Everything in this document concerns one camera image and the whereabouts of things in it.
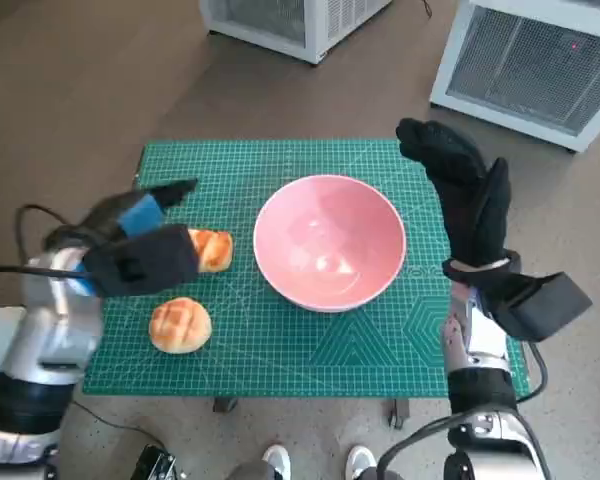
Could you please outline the black knitted gloved right hand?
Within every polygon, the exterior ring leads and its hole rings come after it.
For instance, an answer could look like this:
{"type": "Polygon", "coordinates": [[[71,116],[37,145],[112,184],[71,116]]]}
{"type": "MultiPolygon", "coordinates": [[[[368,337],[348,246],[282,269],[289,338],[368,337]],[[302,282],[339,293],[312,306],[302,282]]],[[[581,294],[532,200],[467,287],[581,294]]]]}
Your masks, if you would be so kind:
{"type": "Polygon", "coordinates": [[[471,140],[437,121],[404,118],[396,136],[401,154],[424,167],[437,192],[451,258],[473,268],[504,262],[511,203],[506,159],[488,166],[471,140]]]}

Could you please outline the bare black left hand, blue tape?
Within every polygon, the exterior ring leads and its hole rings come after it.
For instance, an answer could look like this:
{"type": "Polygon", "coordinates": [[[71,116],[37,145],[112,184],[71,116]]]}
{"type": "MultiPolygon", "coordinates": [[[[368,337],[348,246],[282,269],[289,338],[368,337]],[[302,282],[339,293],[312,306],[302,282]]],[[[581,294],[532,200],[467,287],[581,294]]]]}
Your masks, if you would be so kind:
{"type": "Polygon", "coordinates": [[[197,179],[185,179],[114,194],[100,200],[76,228],[98,241],[117,241],[160,227],[167,210],[192,193],[197,179]]]}

